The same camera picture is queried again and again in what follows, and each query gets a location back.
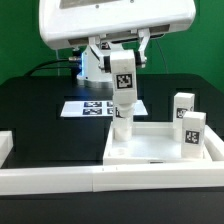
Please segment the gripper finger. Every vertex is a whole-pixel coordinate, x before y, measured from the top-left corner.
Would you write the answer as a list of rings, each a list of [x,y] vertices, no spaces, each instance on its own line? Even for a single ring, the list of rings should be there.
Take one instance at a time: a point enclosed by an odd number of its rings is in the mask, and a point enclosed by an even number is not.
[[[89,46],[91,48],[91,51],[93,52],[93,54],[99,61],[99,68],[104,72],[110,72],[111,71],[110,57],[105,56],[101,52],[101,50],[99,48],[100,43],[101,43],[100,38],[98,36],[89,37],[88,41],[89,41]]]
[[[145,56],[145,49],[150,40],[150,30],[148,28],[140,29],[138,31],[138,40],[140,46],[138,48],[138,51],[135,53],[135,62],[137,67],[144,68],[147,62],[147,57]]]

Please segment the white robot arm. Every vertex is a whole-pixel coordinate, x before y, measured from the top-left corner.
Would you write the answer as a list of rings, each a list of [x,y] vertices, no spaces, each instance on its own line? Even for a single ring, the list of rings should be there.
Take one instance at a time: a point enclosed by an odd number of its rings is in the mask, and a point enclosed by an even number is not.
[[[39,0],[39,31],[53,50],[84,46],[78,83],[108,88],[105,57],[137,41],[143,67],[149,40],[188,29],[195,15],[194,0]]]

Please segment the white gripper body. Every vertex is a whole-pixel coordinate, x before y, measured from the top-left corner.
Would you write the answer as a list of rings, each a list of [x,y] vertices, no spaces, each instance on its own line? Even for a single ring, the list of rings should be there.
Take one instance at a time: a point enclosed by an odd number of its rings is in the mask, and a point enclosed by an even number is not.
[[[103,41],[135,39],[188,29],[194,0],[39,0],[39,30],[52,49],[84,46],[91,37]]]

